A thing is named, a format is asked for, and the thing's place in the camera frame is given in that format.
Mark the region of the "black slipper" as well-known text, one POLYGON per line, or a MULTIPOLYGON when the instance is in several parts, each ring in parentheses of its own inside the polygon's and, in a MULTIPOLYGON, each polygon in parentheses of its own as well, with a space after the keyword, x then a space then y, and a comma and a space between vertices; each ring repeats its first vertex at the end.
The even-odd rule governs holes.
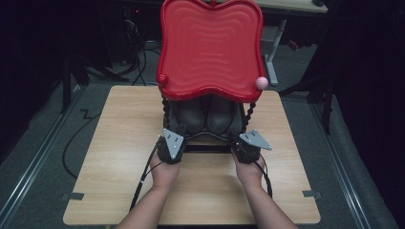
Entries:
POLYGON ((234 118, 235 103, 224 97, 214 95, 207 114, 207 127, 214 134, 227 131, 234 118))
POLYGON ((203 109, 198 98, 178 103, 178 120, 189 134, 196 134, 203 128, 203 109))

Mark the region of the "red wavy top tray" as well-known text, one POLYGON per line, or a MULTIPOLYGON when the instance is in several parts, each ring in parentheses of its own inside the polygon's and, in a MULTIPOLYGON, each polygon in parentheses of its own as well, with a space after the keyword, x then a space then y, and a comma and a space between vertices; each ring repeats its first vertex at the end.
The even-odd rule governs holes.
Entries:
POLYGON ((192 139, 212 135, 229 145, 248 132, 251 109, 267 87, 260 40, 263 16, 253 0, 165 0, 160 9, 162 50, 157 83, 163 98, 163 128, 192 139), (214 134, 207 114, 214 95, 235 103, 227 131, 214 134), (189 134, 178 120, 178 103, 198 98, 203 127, 189 134))

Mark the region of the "person's left hand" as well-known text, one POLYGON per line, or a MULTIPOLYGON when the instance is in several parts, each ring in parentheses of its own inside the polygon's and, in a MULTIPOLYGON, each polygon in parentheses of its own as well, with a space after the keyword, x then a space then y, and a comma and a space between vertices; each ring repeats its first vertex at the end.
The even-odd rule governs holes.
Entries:
POLYGON ((150 167, 153 179, 152 187, 169 192, 179 176, 181 165, 179 163, 167 164, 161 161, 157 155, 153 155, 150 167))

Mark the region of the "person's right hand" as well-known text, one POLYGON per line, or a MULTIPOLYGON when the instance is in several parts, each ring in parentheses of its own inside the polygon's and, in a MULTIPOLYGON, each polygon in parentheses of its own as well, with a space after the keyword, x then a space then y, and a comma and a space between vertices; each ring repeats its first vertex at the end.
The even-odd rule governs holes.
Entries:
POLYGON ((261 188, 263 168, 265 166, 263 159, 260 157, 257 161, 244 164, 241 163, 236 154, 232 153, 233 160, 236 166, 236 174, 242 186, 246 188, 261 188))

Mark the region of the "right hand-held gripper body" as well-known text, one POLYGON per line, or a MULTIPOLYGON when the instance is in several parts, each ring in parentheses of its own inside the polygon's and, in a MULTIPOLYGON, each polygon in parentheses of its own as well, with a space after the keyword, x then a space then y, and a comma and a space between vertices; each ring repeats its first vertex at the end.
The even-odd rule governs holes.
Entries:
POLYGON ((259 159, 261 150, 272 150, 272 146, 257 131, 241 133, 232 138, 231 148, 240 163, 249 164, 259 159))

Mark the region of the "black computer tower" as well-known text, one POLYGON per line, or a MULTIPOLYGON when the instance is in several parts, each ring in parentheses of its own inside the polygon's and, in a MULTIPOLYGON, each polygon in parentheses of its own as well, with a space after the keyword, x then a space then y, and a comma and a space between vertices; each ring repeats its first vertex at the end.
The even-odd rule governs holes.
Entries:
POLYGON ((140 50, 143 32, 141 27, 141 10, 140 7, 123 6, 122 16, 124 30, 128 42, 128 58, 134 63, 140 50))

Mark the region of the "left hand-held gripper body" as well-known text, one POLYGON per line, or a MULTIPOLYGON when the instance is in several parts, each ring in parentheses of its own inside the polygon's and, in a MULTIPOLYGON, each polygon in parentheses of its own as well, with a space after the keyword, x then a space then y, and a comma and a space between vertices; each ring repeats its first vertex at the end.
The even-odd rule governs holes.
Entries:
POLYGON ((162 130, 158 142, 158 157, 167 164, 181 162, 182 152, 185 149, 184 137, 168 129, 162 130))

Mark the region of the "black metal stand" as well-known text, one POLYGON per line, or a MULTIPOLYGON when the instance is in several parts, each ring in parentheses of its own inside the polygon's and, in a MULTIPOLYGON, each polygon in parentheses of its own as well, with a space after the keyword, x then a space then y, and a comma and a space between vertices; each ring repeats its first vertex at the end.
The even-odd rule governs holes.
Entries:
POLYGON ((279 92, 280 96, 286 96, 294 92, 308 92, 308 103, 323 104, 321 123, 325 132, 330 134, 330 114, 332 112, 334 77, 331 74, 323 73, 315 76, 304 77, 299 83, 279 92))
POLYGON ((75 52, 69 52, 62 65, 62 109, 65 114, 72 101, 72 78, 79 86, 87 86, 90 78, 87 74, 83 58, 75 52))

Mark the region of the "white desk with metal leg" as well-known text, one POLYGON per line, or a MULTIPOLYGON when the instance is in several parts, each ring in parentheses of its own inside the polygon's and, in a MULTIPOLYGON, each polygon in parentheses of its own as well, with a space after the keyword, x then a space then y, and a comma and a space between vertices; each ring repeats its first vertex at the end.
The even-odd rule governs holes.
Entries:
MULTIPOLYGON (((327 13, 328 8, 322 4, 316 5, 315 0, 254 0, 261 8, 265 10, 277 10, 280 12, 304 12, 304 13, 327 13)), ((275 26, 264 26, 262 34, 262 55, 265 61, 265 67, 268 74, 269 84, 273 87, 278 85, 277 75, 274 69, 273 59, 287 20, 281 19, 275 26)))

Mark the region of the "metal floor rail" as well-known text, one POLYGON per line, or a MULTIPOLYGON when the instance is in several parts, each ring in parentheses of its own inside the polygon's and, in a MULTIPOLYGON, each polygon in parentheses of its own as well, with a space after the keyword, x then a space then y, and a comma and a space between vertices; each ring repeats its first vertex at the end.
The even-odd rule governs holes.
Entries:
POLYGON ((67 109, 63 108, 63 89, 53 92, 50 100, 32 118, 11 155, 0 166, 0 183, 4 185, 0 192, 0 228, 6 228, 12 221, 85 90, 85 86, 74 86, 67 109))
POLYGON ((322 114, 317 105, 309 104, 312 115, 314 116, 318 129, 320 130, 328 147, 331 167, 341 187, 345 201, 352 213, 357 229, 371 229, 370 222, 362 207, 361 201, 357 192, 354 190, 350 177, 344 167, 344 164, 338 154, 337 148, 331 136, 325 131, 322 122, 322 114))

